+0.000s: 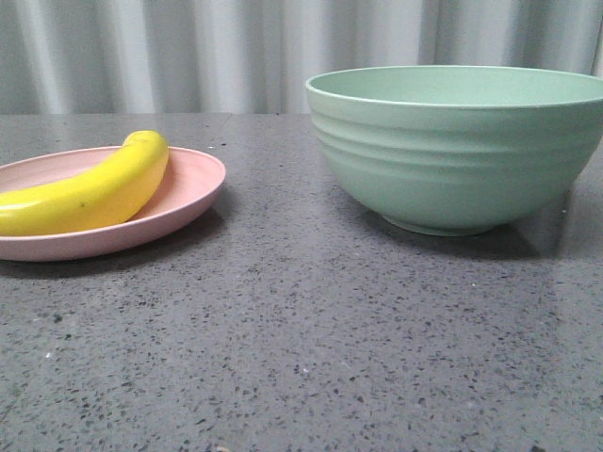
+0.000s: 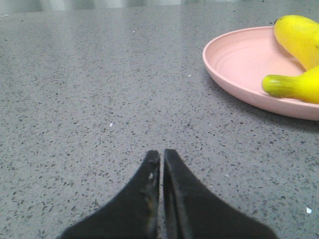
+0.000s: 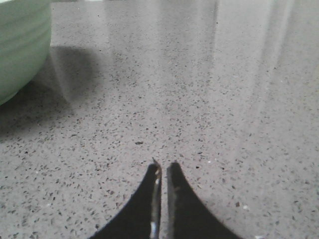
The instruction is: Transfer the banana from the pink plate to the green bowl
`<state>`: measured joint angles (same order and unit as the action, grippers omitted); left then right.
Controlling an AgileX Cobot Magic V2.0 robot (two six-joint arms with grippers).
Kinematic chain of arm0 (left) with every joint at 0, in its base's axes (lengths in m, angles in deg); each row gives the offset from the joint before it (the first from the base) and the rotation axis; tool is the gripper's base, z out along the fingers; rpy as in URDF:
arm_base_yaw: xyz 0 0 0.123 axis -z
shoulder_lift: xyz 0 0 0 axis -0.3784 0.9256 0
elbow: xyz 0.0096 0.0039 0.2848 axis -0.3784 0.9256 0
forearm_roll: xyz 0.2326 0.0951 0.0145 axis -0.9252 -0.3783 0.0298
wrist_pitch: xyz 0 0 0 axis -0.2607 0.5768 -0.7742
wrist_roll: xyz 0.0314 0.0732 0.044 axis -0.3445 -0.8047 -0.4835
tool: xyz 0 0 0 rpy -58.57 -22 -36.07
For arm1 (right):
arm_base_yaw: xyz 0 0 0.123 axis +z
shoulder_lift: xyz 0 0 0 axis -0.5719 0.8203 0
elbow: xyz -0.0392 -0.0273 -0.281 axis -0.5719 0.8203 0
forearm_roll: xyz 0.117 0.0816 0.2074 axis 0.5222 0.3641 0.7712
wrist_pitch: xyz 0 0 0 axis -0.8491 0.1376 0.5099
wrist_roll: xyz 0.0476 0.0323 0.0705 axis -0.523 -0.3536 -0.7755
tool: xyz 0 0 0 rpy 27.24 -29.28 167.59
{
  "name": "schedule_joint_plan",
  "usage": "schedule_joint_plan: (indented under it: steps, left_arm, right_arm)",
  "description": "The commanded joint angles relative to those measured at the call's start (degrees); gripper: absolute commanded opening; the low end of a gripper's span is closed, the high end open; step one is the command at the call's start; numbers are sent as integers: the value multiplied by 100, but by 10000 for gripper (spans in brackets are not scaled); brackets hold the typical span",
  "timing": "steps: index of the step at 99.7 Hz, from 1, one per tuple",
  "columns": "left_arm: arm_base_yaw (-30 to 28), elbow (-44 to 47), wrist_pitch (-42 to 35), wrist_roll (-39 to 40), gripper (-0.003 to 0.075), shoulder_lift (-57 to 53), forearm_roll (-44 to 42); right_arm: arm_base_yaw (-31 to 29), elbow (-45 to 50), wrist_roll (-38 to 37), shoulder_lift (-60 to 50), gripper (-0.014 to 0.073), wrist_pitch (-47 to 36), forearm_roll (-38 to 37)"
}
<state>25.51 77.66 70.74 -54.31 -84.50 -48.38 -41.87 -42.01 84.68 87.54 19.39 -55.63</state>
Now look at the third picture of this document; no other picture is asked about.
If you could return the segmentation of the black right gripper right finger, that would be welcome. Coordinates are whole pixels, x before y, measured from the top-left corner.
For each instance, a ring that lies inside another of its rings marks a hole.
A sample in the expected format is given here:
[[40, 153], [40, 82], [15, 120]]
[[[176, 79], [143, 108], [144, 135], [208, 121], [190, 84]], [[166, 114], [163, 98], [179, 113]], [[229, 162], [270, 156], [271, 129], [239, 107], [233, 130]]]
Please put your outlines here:
[[205, 207], [188, 183], [179, 163], [167, 169], [169, 239], [238, 239]]

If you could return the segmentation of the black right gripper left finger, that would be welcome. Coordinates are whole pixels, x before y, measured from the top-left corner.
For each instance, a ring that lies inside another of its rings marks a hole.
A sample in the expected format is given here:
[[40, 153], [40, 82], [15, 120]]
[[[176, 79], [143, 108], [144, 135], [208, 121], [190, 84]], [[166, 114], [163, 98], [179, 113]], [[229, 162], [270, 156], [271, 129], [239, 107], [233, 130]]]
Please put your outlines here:
[[161, 217], [161, 166], [153, 161], [125, 206], [92, 239], [158, 239]]

